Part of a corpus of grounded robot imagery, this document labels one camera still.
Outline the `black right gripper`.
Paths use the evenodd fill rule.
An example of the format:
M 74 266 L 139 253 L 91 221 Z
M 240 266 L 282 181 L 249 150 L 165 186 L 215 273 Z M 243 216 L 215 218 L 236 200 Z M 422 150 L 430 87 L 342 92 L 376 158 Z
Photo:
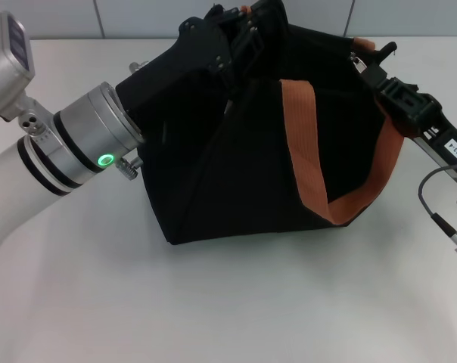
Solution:
M 414 142 L 439 166 L 457 165 L 457 128 L 440 115 L 440 103 L 387 73 L 377 64 L 362 74 L 378 103 L 400 131 L 416 131 Z

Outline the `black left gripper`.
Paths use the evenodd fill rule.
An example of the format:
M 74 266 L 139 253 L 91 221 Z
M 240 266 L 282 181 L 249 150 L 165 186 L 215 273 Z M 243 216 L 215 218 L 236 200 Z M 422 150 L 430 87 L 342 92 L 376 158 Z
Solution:
M 241 88 L 264 49 L 256 26 L 233 26 L 249 15 L 247 9 L 211 9 L 209 20 L 188 18 L 171 48 L 116 86 L 141 132 L 178 101 L 209 91 L 234 95 Z M 228 26 L 228 38 L 221 26 Z

